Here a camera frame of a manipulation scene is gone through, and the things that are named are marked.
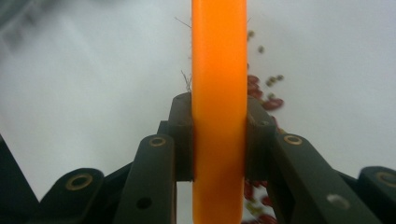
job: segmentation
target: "white surface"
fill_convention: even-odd
[[[348,175],[396,169],[396,2],[247,4],[249,73],[285,100],[280,126]],[[156,133],[186,90],[190,28],[175,17],[190,14],[181,0],[60,1],[21,40],[2,39],[0,133],[39,199],[79,167],[110,174]],[[277,74],[285,80],[264,87]],[[191,223],[190,184],[179,185],[177,214]]]

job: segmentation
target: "screw hole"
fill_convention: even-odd
[[[347,210],[350,207],[349,201],[338,194],[327,195],[327,201],[337,208]]]
[[[283,140],[285,140],[285,142],[291,144],[291,145],[295,145],[295,146],[299,146],[300,144],[303,143],[303,140],[297,136],[294,135],[286,135]]]
[[[84,189],[91,184],[93,177],[90,174],[73,175],[66,182],[66,189],[79,190]]]
[[[389,187],[396,188],[396,175],[386,172],[378,172],[376,173],[376,178]]]
[[[164,145],[165,142],[166,142],[166,140],[164,138],[161,138],[161,137],[154,137],[154,138],[151,138],[149,140],[149,144],[152,147],[160,147],[160,146]]]
[[[152,201],[150,198],[141,198],[137,201],[136,207],[141,210],[145,210],[151,207]]]

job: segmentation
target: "black plastic part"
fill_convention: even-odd
[[[95,205],[87,215],[84,223],[112,223],[132,165],[132,163],[126,164],[105,177],[102,190],[98,194]]]
[[[192,117],[190,92],[180,94],[173,99],[167,131],[175,140],[176,180],[192,181]]]
[[[168,121],[167,120],[161,120],[160,126],[158,126],[157,133],[168,134]]]
[[[301,136],[279,135],[271,154],[268,191],[279,223],[380,223]]]
[[[0,223],[23,223],[37,208],[35,194],[0,137]]]
[[[247,98],[247,147],[245,178],[251,181],[266,180],[265,158],[276,132],[274,120],[265,112],[259,101]]]
[[[362,169],[358,193],[383,223],[396,222],[396,171],[380,166]]]
[[[176,223],[175,147],[172,137],[144,138],[126,180],[115,224]]]
[[[62,176],[28,223],[83,223],[103,183],[102,172],[95,169],[81,168]]]
[[[339,171],[336,171],[336,170],[334,170],[334,171],[335,171],[337,174],[340,175],[340,177],[344,180],[344,182],[346,182],[346,184],[347,184],[351,189],[353,189],[353,191],[355,191],[355,193],[359,194],[359,193],[358,193],[358,187],[357,187],[357,184],[358,184],[358,180],[357,180],[357,179],[353,178],[352,176],[349,176],[349,175],[346,175],[346,174],[344,174],[344,173],[341,173],[341,172],[339,172]]]

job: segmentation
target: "brass rivet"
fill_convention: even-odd
[[[396,188],[396,175],[387,172],[376,173],[376,178],[391,188]]]
[[[160,147],[166,143],[166,140],[161,137],[153,137],[148,142],[152,147]]]
[[[283,140],[285,140],[285,142],[291,144],[291,145],[295,145],[295,146],[299,146],[300,144],[303,143],[303,140],[297,136],[294,135],[286,135]]]
[[[81,179],[81,183],[76,183],[76,180]],[[93,177],[90,174],[78,174],[73,175],[70,179],[66,182],[66,189],[68,190],[79,190],[84,189],[91,184],[93,181]]]

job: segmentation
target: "red bean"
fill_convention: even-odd
[[[261,182],[262,186],[267,188],[268,187],[268,181],[264,180]]]
[[[262,91],[248,91],[247,95],[253,96],[254,98],[260,100],[262,98]]]
[[[256,76],[253,76],[253,75],[247,75],[247,82],[250,82],[250,83],[258,83],[260,80],[259,80],[259,78],[258,77],[256,77]]]
[[[268,197],[268,196],[262,197],[262,204],[272,207],[272,202],[271,202],[270,197]]]
[[[244,196],[247,200],[253,200],[253,186],[250,185],[250,183],[245,180],[245,187],[244,187]]]
[[[274,217],[270,215],[263,214],[259,216],[259,223],[264,223],[264,224],[277,224],[277,221]]]
[[[247,83],[247,91],[258,91],[259,89],[260,87],[256,83],[251,83],[251,82]]]
[[[260,184],[261,184],[261,182],[260,181],[253,181],[253,186],[255,187],[255,188],[258,188],[259,186],[260,186]]]
[[[265,101],[262,104],[262,107],[264,107],[265,110],[275,110],[280,108],[283,105],[283,100],[281,99],[270,99],[268,101]]]

